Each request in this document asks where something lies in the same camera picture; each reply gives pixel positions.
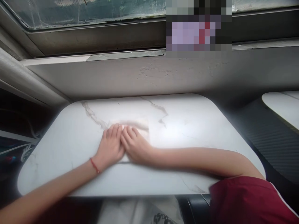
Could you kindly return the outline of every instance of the pixelated area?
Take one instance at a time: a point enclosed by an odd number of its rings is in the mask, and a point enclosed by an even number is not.
[[[231,1],[167,0],[167,55],[231,50],[231,9]]]

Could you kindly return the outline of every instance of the window glass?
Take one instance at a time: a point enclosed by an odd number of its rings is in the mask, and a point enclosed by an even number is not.
[[[1,0],[27,29],[163,16],[166,0]]]
[[[232,13],[298,6],[299,0],[232,0]]]

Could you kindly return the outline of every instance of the wrist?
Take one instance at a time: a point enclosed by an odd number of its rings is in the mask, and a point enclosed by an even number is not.
[[[95,155],[91,159],[93,160],[93,163],[100,173],[104,172],[107,169],[107,165],[105,165],[103,159],[100,156]]]
[[[163,150],[153,147],[150,163],[152,166],[161,166],[163,163]]]

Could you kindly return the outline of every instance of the forearm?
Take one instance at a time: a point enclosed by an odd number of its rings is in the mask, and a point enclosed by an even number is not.
[[[242,154],[214,148],[158,149],[152,165],[165,169],[202,170],[223,177],[253,176],[264,179]]]
[[[44,184],[0,211],[1,223],[33,223],[62,197],[96,177],[90,161]]]

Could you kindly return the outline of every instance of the window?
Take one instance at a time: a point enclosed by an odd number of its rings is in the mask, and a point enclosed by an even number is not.
[[[299,0],[232,0],[232,13],[298,6]]]
[[[27,30],[166,15],[166,0],[2,0]]]
[[[163,49],[168,1],[0,0],[0,27],[33,57]],[[299,0],[232,0],[223,36],[233,43],[298,37],[298,18]]]

